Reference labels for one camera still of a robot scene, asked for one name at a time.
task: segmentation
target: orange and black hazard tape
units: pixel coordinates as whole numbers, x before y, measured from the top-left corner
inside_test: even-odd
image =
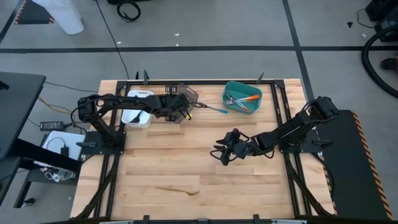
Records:
[[[323,162],[325,162],[325,159],[323,158],[323,156],[319,156],[319,158],[320,158]],[[327,184],[328,184],[329,193],[330,193],[330,195],[331,195],[331,181],[330,181],[330,178],[329,178],[328,169],[326,169],[326,167],[323,166],[323,171],[324,171],[324,173],[325,173],[326,182],[327,182]],[[332,204],[333,204],[333,209],[335,210],[335,215],[337,215],[336,204],[335,204],[335,202],[333,201],[333,198],[331,199],[331,202],[332,202]]]
[[[24,3],[22,3],[21,9],[19,10],[19,13],[18,13],[18,16],[17,16],[17,19],[15,19],[15,25],[18,25],[19,17],[21,16],[21,14],[22,14],[22,12],[23,12],[23,10],[25,8],[26,2],[27,2],[27,0],[24,0]]]
[[[15,19],[15,25],[18,25],[19,17],[21,16],[23,10],[25,9],[26,2],[27,2],[27,0],[24,0],[24,3],[22,4],[21,9],[19,10],[18,16]],[[50,16],[49,24],[53,24],[54,21],[55,21],[55,19],[52,16]]]
[[[358,128],[359,135],[361,136],[363,147],[365,149],[365,153],[366,153],[366,155],[368,157],[369,165],[370,165],[370,167],[372,169],[372,172],[373,172],[374,181],[375,181],[375,183],[377,185],[377,188],[379,189],[380,198],[383,201],[384,209],[386,209],[387,217],[392,220],[392,212],[391,212],[390,206],[388,206],[388,201],[387,201],[386,195],[384,193],[383,187],[381,185],[381,181],[379,179],[379,175],[377,174],[376,167],[374,166],[372,155],[371,155],[371,152],[369,151],[368,143],[366,142],[365,136],[363,134],[363,130],[362,130],[362,127],[361,127],[361,123],[359,122],[358,115],[356,114],[355,111],[351,111],[351,112],[352,112],[352,114],[354,116],[356,127]]]

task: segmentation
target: gray concrete floor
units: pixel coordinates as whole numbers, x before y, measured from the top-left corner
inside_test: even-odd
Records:
[[[98,0],[119,47],[175,47],[221,45],[293,46],[284,5],[280,0],[152,0],[140,2],[142,17],[125,23],[116,7]],[[18,0],[0,1],[0,30]],[[85,31],[66,35],[57,23],[14,25],[0,42],[1,49],[68,49],[114,47],[94,1],[73,1],[83,17]],[[356,23],[356,11],[369,0],[288,0],[301,46],[361,46],[374,34]],[[362,14],[362,21],[367,21]],[[348,28],[347,22],[353,22]],[[381,76],[398,88],[396,72],[385,72],[378,63],[396,52],[371,52]],[[122,52],[130,77],[146,69],[155,78],[302,78],[294,51],[185,51]],[[382,180],[387,199],[398,215],[398,143],[394,119],[398,101],[379,89],[364,71],[360,52],[303,52],[315,96],[330,96],[340,109],[356,110]],[[1,54],[0,70],[41,74],[47,81],[86,90],[97,90],[100,80],[125,79],[126,72],[116,52]],[[45,85],[41,97],[48,103],[73,109],[86,93]],[[65,121],[67,115],[53,112],[38,102],[32,121]],[[38,144],[45,133],[26,123],[21,138]],[[75,188],[32,184],[28,196],[36,204],[13,209],[12,204],[25,173],[18,174],[0,207],[4,223],[42,223],[66,220]]]

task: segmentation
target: white container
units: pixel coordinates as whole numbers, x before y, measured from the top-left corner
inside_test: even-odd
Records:
[[[148,90],[130,90],[127,96],[138,96],[147,97],[153,95],[152,91]],[[132,123],[131,121],[139,114],[140,110],[123,110],[122,122],[130,125],[133,128],[149,128],[152,115],[143,111],[139,116],[138,123]]]
[[[71,0],[33,0],[44,7],[67,34],[77,34],[85,28]]]

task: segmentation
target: teal bowl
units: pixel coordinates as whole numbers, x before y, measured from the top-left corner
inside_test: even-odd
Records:
[[[245,111],[236,103],[232,105],[227,105],[225,103],[226,100],[229,100],[227,94],[230,94],[236,100],[249,97],[252,95],[259,95],[259,98],[253,101],[241,102],[245,107],[249,109],[249,111]],[[230,81],[224,87],[223,104],[226,108],[231,110],[235,110],[246,114],[253,114],[260,107],[261,99],[262,99],[262,91],[250,85],[246,85],[240,82]]]

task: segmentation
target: power adapter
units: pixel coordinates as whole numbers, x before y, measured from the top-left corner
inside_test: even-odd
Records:
[[[41,131],[63,131],[64,129],[65,125],[63,125],[63,121],[40,122]]]
[[[69,157],[69,147],[66,147],[66,146],[62,147],[61,148],[61,155]]]

